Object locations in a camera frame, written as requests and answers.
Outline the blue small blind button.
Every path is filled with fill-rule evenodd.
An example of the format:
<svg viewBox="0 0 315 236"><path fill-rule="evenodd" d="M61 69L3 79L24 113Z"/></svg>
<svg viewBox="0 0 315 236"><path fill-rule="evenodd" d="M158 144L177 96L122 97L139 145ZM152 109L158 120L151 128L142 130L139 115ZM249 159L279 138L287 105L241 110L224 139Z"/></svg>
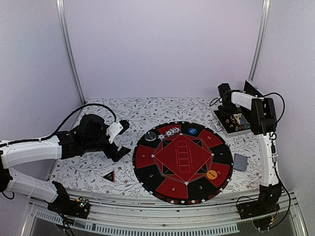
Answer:
<svg viewBox="0 0 315 236"><path fill-rule="evenodd" d="M196 128L194 128L194 127L191 127L191 128L188 129L188 133L190 135L195 135L195 134L197 134L197 132L198 132L198 130Z"/></svg>

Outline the white blue chip row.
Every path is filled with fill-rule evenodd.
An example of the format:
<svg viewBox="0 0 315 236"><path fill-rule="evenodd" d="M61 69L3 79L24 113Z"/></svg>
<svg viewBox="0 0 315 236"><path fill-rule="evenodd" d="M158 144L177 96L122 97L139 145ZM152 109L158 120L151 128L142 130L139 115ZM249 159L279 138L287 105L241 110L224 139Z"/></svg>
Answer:
<svg viewBox="0 0 315 236"><path fill-rule="evenodd" d="M177 135L180 132L181 132L181 130L180 130L179 127L173 127L173 128L170 128L170 129L166 130L166 132L164 134L159 134L158 135L158 139L164 140L165 138Z"/></svg>

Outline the blue playing card deck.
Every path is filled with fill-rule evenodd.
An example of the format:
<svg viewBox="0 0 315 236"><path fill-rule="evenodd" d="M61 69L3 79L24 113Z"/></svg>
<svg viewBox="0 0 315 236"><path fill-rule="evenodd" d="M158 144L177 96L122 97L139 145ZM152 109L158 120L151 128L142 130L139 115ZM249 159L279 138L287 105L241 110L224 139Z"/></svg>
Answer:
<svg viewBox="0 0 315 236"><path fill-rule="evenodd" d="M233 168L240 172L245 172L247 170L248 157L240 154L234 154L234 164Z"/></svg>

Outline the black dealer button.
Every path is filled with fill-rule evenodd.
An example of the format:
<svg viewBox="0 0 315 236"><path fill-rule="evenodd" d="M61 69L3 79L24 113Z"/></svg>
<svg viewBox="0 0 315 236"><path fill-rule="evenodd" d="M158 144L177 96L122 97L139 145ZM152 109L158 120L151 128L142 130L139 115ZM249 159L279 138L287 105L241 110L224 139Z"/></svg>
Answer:
<svg viewBox="0 0 315 236"><path fill-rule="evenodd" d="M157 139L157 135L155 132L153 131L148 131L145 135L144 135L144 138L146 141L148 142L152 142L152 141L155 141Z"/></svg>

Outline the orange big blind button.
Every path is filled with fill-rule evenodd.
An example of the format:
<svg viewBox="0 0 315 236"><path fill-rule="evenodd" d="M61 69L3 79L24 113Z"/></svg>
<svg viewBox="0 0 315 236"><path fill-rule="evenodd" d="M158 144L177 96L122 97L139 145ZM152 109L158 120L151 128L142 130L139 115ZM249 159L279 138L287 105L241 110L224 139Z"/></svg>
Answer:
<svg viewBox="0 0 315 236"><path fill-rule="evenodd" d="M206 174L209 180L215 180L218 177L218 173L215 170L209 170Z"/></svg>

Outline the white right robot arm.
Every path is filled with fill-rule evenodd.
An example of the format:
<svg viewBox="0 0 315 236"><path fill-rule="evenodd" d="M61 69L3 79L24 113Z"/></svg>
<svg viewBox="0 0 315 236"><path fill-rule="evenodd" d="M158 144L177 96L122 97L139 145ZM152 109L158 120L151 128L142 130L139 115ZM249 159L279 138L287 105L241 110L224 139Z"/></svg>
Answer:
<svg viewBox="0 0 315 236"><path fill-rule="evenodd" d="M276 126L274 101L268 94L252 95L232 90L228 83L218 86L221 105L215 110L228 131L250 130L256 137L261 157L262 180L254 204L258 214L265 214L277 203L282 187L276 172Z"/></svg>

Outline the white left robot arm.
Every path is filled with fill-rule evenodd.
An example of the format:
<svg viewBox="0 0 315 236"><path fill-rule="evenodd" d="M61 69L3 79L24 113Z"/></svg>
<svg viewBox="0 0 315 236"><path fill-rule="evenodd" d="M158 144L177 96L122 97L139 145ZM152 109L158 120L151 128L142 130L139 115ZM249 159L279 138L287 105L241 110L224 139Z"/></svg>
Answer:
<svg viewBox="0 0 315 236"><path fill-rule="evenodd" d="M14 169L14 166L39 161L68 159L83 156L87 152L104 152L105 156L118 162L130 152L118 147L114 139L129 128L127 120L107 125L102 117L84 115L79 125L70 131L58 131L50 138L31 141L2 141L0 144L0 190L18 192L29 197L54 203L62 213L70 213L73 202L63 185L42 181Z"/></svg>

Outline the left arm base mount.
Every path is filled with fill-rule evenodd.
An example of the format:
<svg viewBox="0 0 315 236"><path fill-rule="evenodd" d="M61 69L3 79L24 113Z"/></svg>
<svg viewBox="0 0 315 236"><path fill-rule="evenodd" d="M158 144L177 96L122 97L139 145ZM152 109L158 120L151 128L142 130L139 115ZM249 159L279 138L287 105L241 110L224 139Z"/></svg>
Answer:
<svg viewBox="0 0 315 236"><path fill-rule="evenodd" d="M90 201L87 198L79 197L72 200L68 197L58 196L52 203L48 203L47 209L61 215L73 216L87 219L90 212Z"/></svg>

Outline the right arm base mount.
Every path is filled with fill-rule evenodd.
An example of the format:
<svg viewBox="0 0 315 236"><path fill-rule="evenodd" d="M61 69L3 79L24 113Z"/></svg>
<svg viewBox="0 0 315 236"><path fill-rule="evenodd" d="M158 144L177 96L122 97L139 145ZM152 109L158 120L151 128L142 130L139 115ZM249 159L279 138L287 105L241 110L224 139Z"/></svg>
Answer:
<svg viewBox="0 0 315 236"><path fill-rule="evenodd" d="M257 201L237 203L236 208L241 219L256 218L252 221L253 226L260 230L269 230L279 216L280 206L278 203L273 205L260 205Z"/></svg>

